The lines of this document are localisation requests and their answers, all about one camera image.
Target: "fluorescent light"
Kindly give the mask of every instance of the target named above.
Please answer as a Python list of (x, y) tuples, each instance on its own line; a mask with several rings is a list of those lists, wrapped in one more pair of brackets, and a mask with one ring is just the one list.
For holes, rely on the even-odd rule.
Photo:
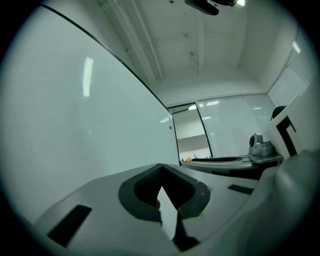
[(300, 47), (297, 45), (296, 42), (293, 42), (293, 48), (296, 50), (296, 52), (299, 54), (301, 52)]
[(246, 0), (238, 0), (238, 2), (236, 2), (238, 5), (240, 6), (245, 6), (246, 4)]
[(217, 105), (217, 104), (219, 104), (219, 102), (220, 102), (220, 100), (218, 100), (218, 101), (212, 101), (212, 102), (208, 102), (206, 105), (207, 105), (207, 106)]
[(189, 106), (189, 110), (196, 110), (197, 109), (197, 106), (196, 105), (191, 105)]
[(160, 123), (165, 123), (165, 122), (168, 122), (168, 121), (169, 121), (169, 117), (167, 117), (167, 118), (165, 118), (165, 119), (161, 120), (161, 121), (160, 121)]
[(84, 69), (83, 69), (83, 79), (82, 79), (82, 89), (83, 96), (90, 96), (90, 84), (91, 84), (91, 74), (92, 67), (94, 65), (94, 60), (92, 58), (86, 57), (84, 61)]

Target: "metal ceiling beam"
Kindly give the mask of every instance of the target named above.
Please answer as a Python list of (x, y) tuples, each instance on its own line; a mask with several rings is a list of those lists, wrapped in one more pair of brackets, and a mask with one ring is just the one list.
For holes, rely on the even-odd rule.
[(151, 52), (152, 52), (152, 55), (153, 55), (153, 58), (154, 58), (156, 67), (157, 67), (157, 69), (158, 69), (160, 78), (161, 78), (161, 80), (163, 80), (164, 77), (163, 77), (163, 75), (162, 75), (162, 70), (161, 70), (161, 67), (160, 67), (160, 64), (159, 64), (159, 61), (158, 61), (158, 57), (157, 57), (157, 54), (156, 54), (154, 45), (152, 44), (151, 38), (150, 38), (150, 36), (149, 36), (149, 33), (148, 33), (148, 30), (147, 30), (146, 24), (145, 24), (145, 22), (144, 22), (144, 20), (143, 20), (143, 18), (142, 18), (142, 16), (141, 16), (141, 14), (140, 14), (140, 11), (139, 11), (139, 9), (138, 9), (138, 7), (137, 7), (137, 5), (136, 5), (135, 0), (131, 0), (131, 3), (132, 3), (132, 5), (133, 5), (133, 9), (135, 10), (136, 15), (138, 16), (138, 19), (139, 19), (140, 24), (141, 24), (141, 26), (142, 26), (142, 29), (143, 29), (143, 31), (144, 31), (145, 37), (146, 37), (146, 39), (147, 39), (147, 41), (148, 41), (148, 44), (149, 44), (149, 46), (150, 46), (150, 48), (151, 48)]
[(197, 75), (199, 76), (204, 69), (205, 63), (205, 25), (202, 12), (194, 10), (196, 32), (198, 37), (198, 70)]
[(128, 40), (142, 66), (143, 71), (146, 74), (149, 83), (153, 85), (157, 84), (155, 74), (151, 68), (146, 52), (140, 42), (140, 39), (126, 10), (118, 0), (116, 1), (116, 4), (113, 4), (111, 6), (111, 9), (113, 10), (115, 16), (118, 18), (122, 29), (128, 37)]

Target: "white ceiling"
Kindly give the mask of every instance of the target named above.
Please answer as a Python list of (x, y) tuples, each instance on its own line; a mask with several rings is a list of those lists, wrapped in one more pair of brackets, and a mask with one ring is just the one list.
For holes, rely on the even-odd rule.
[(247, 26), (247, 6), (217, 5), (211, 16), (184, 0), (96, 0), (147, 85), (177, 73), (201, 76), (215, 66), (236, 68)]

